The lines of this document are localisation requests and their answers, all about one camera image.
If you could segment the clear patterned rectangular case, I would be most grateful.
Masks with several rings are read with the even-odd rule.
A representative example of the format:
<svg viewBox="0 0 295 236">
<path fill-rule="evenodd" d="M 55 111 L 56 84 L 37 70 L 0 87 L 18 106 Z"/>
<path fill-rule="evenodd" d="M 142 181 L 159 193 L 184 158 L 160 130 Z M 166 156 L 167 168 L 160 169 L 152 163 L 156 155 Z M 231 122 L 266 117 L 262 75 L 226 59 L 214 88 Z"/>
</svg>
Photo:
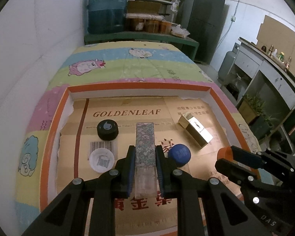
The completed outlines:
<svg viewBox="0 0 295 236">
<path fill-rule="evenodd" d="M 135 149 L 135 198 L 155 197 L 157 172 L 154 123 L 136 124 Z"/>
</svg>

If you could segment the blue bottle cap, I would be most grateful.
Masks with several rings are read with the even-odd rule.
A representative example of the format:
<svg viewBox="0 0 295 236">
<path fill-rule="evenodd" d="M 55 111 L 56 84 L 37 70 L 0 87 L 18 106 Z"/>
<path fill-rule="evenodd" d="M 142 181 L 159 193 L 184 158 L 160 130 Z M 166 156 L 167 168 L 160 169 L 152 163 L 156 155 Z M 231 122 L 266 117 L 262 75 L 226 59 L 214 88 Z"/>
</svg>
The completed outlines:
<svg viewBox="0 0 295 236">
<path fill-rule="evenodd" d="M 175 144 L 168 151 L 168 158 L 174 160 L 177 167 L 183 167 L 191 159 L 191 151 L 183 144 Z"/>
</svg>

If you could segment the white bottle cap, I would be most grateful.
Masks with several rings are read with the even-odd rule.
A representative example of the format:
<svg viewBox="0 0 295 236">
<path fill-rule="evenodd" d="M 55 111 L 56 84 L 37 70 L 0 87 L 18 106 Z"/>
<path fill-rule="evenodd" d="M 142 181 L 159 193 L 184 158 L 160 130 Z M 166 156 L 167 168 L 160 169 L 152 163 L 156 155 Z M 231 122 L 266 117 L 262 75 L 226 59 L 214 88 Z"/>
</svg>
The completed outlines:
<svg viewBox="0 0 295 236">
<path fill-rule="evenodd" d="M 91 168 L 98 173 L 105 173 L 112 169 L 114 162 L 113 153 L 106 148 L 95 149 L 89 156 Z"/>
</svg>

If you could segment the black bottle cap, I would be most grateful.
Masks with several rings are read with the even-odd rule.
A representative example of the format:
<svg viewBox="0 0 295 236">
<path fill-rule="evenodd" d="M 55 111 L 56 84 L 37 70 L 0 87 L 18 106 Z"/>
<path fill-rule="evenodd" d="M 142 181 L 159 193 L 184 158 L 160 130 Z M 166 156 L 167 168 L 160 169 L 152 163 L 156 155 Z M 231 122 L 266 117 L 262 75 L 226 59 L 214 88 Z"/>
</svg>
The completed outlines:
<svg viewBox="0 0 295 236">
<path fill-rule="evenodd" d="M 118 124 L 114 120 L 102 120 L 97 125 L 97 134 L 101 140 L 113 141 L 119 134 Z"/>
</svg>

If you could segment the small gold box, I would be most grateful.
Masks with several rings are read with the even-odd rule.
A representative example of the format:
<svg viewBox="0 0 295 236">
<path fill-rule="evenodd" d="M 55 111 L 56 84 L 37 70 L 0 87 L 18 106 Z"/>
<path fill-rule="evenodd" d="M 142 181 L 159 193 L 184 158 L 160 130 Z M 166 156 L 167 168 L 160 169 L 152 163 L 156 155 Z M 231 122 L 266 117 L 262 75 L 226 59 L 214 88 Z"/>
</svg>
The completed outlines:
<svg viewBox="0 0 295 236">
<path fill-rule="evenodd" d="M 211 133 L 189 112 L 182 114 L 178 123 L 191 135 L 201 148 L 205 147 L 213 139 Z"/>
</svg>

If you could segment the shallow orange rimmed cardboard tray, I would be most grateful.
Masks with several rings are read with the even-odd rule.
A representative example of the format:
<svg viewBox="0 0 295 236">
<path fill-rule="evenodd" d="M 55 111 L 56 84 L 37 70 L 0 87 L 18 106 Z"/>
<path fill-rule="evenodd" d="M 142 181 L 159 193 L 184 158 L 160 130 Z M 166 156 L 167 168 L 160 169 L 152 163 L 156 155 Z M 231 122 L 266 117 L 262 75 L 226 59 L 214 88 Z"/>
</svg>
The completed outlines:
<svg viewBox="0 0 295 236">
<path fill-rule="evenodd" d="M 235 195 L 239 187 L 215 170 L 219 149 L 260 145 L 230 99 L 214 83 L 109 82 L 58 88 L 53 119 L 35 133 L 40 169 L 39 209 L 73 179 L 112 175 L 117 234 L 175 228 L 177 202 L 158 186 L 156 149 L 177 144 L 191 151 L 184 168 L 193 177 L 217 177 Z"/>
</svg>

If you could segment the potted green plant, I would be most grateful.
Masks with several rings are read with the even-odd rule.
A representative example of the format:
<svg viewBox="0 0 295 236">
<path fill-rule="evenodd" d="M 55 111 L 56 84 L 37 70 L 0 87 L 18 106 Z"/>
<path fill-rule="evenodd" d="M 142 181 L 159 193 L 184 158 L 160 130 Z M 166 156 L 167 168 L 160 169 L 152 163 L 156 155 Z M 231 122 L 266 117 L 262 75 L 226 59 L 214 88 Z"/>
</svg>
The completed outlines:
<svg viewBox="0 0 295 236">
<path fill-rule="evenodd" d="M 250 124 L 254 119 L 264 113 L 265 102 L 260 96 L 245 94 L 239 106 L 239 113 L 247 124 Z"/>
</svg>

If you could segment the white kitchen counter cabinet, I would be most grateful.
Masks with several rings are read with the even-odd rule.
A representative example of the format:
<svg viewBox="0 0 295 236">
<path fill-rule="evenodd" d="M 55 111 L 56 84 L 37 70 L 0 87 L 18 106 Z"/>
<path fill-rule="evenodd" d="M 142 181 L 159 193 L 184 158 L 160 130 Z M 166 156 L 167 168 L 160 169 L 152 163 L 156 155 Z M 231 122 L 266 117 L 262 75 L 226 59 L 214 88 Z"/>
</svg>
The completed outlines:
<svg viewBox="0 0 295 236">
<path fill-rule="evenodd" d="M 243 96 L 259 95 L 264 113 L 248 124 L 260 144 L 295 154 L 295 77 L 253 43 L 240 47 L 222 91 L 237 110 Z"/>
</svg>

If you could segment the grey gas cylinder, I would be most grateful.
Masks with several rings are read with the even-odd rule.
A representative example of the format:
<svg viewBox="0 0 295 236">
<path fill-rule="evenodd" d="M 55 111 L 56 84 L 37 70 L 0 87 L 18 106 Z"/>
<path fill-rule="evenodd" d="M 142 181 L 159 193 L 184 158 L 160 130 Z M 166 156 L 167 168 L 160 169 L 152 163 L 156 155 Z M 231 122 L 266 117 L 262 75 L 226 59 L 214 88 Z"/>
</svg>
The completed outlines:
<svg viewBox="0 0 295 236">
<path fill-rule="evenodd" d="M 240 44 L 235 43 L 233 46 L 233 49 L 231 51 L 228 51 L 223 59 L 223 62 L 221 64 L 221 67 L 218 71 L 218 78 L 220 81 L 224 82 L 225 78 L 233 65 L 233 62 L 235 60 L 235 57 L 237 56 L 238 50 L 239 50 Z"/>
</svg>

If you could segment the colourful cartoon sheep quilt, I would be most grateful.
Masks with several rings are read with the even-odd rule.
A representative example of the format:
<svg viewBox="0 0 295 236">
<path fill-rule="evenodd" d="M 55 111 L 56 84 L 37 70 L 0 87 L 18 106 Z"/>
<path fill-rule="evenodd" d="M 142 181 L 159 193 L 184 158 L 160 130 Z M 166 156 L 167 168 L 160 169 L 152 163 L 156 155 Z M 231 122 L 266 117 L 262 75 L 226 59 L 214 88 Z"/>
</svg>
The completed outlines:
<svg viewBox="0 0 295 236">
<path fill-rule="evenodd" d="M 181 89 L 196 86 L 208 91 L 237 130 L 246 149 L 260 151 L 260 145 L 242 115 L 217 84 L 187 55 L 171 44 L 150 41 L 118 41 L 77 48 L 63 63 L 38 101 L 26 128 L 26 138 L 38 139 L 32 152 L 30 173 L 16 181 L 16 215 L 24 232 L 47 201 L 47 176 L 55 163 L 52 145 L 57 132 L 54 118 L 60 118 L 62 97 L 74 91 L 152 88 Z"/>
</svg>

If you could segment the green low bench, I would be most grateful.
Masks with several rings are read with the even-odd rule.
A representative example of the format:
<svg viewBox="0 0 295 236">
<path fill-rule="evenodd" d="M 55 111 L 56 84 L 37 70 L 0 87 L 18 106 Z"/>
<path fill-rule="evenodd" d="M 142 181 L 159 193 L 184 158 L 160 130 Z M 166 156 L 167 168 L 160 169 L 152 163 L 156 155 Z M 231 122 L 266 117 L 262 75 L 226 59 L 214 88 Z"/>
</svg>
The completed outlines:
<svg viewBox="0 0 295 236">
<path fill-rule="evenodd" d="M 87 34 L 84 36 L 84 43 L 96 44 L 107 41 L 153 41 L 160 43 L 170 43 L 179 46 L 179 49 L 188 56 L 192 61 L 199 47 L 199 43 L 189 37 L 180 38 L 173 35 L 157 34 L 150 32 L 122 31 L 110 34 Z"/>
</svg>

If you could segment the white plastic bag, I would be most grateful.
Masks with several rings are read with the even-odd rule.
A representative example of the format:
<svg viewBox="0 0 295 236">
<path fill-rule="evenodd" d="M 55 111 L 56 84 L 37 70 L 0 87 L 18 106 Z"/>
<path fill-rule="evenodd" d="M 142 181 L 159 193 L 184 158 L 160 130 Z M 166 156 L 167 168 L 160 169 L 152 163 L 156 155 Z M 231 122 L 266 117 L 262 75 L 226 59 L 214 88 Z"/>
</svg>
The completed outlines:
<svg viewBox="0 0 295 236">
<path fill-rule="evenodd" d="M 187 38 L 187 36 L 189 36 L 190 33 L 188 30 L 181 28 L 181 25 L 177 25 L 171 28 L 171 35 L 180 38 Z"/>
</svg>

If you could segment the cardboard box on shelf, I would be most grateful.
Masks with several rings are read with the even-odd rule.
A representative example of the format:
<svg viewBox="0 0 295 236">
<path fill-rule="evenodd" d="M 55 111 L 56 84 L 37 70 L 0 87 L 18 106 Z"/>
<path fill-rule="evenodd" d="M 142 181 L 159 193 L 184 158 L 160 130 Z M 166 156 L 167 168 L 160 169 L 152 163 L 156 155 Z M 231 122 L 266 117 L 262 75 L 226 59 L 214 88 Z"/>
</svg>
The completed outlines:
<svg viewBox="0 0 295 236">
<path fill-rule="evenodd" d="M 161 4 L 149 1 L 128 1 L 128 13 L 158 14 Z"/>
</svg>

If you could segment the blue water jug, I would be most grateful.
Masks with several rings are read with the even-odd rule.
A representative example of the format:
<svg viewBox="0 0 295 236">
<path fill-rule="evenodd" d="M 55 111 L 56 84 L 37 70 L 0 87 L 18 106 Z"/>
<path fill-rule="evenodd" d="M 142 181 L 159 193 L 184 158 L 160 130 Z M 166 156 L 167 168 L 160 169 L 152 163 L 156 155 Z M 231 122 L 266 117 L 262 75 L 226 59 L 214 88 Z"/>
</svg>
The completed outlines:
<svg viewBox="0 0 295 236">
<path fill-rule="evenodd" d="M 88 32 L 109 34 L 124 30 L 128 0 L 88 0 Z"/>
</svg>

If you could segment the cardboard sheet on wall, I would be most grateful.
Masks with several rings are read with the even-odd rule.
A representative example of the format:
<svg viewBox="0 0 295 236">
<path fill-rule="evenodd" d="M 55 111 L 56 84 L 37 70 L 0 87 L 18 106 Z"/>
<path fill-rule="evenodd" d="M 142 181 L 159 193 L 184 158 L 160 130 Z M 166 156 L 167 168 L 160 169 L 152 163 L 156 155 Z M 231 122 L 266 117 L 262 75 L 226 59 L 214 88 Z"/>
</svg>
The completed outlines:
<svg viewBox="0 0 295 236">
<path fill-rule="evenodd" d="M 257 47 L 273 45 L 278 54 L 285 54 L 285 61 L 291 57 L 289 70 L 295 75 L 295 32 L 275 19 L 265 16 L 257 35 Z"/>
</svg>

